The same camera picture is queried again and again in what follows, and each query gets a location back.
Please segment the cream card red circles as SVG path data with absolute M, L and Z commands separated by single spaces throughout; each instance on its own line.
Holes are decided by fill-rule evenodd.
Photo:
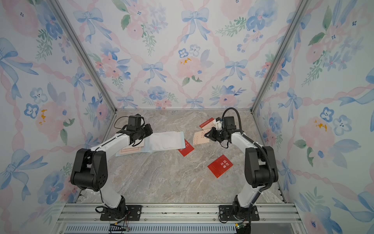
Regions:
M 133 144 L 130 144 L 129 146 L 122 148 L 118 152 L 118 155 L 138 153 L 138 152 L 141 152 L 143 147 L 144 147 L 144 140 L 136 140 Z

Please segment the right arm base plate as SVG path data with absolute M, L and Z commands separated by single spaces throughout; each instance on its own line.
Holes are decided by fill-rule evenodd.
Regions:
M 233 205 L 219 205 L 219 220 L 228 221 L 259 221 L 259 212 L 256 206 L 248 208 L 236 207 Z

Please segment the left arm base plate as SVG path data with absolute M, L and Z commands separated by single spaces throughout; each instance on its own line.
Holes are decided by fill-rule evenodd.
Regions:
M 142 205 L 126 205 L 111 209 L 107 207 L 96 207 L 96 211 L 101 214 L 100 221 L 139 221 L 142 214 Z

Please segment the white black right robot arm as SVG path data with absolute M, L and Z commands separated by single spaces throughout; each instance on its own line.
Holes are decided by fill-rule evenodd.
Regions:
M 244 177 L 246 184 L 233 201 L 236 216 L 251 211 L 263 191 L 278 181 L 274 150 L 263 146 L 237 128 L 234 117 L 217 118 L 205 137 L 219 143 L 226 141 L 244 153 Z

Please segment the pink good luck card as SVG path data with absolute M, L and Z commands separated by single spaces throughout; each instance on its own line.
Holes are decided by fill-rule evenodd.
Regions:
M 205 137 L 205 134 L 208 133 L 210 130 L 202 130 L 199 132 L 194 133 L 192 145 L 204 144 L 209 143 L 210 139 Z

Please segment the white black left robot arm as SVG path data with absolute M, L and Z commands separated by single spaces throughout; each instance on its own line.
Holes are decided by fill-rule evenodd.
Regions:
M 128 123 L 117 133 L 100 145 L 77 151 L 71 172 L 71 184 L 81 190 L 90 189 L 100 192 L 102 206 L 105 213 L 125 216 L 125 198 L 117 193 L 109 184 L 108 159 L 127 146 L 136 146 L 153 133 L 150 124 L 146 124 L 140 114 L 128 116 Z

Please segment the red card gold text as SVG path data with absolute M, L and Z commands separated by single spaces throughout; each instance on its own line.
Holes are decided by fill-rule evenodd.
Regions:
M 225 156 L 221 155 L 214 162 L 212 162 L 207 167 L 214 174 L 216 178 L 222 176 L 226 171 L 228 171 L 233 166 L 233 163 Z

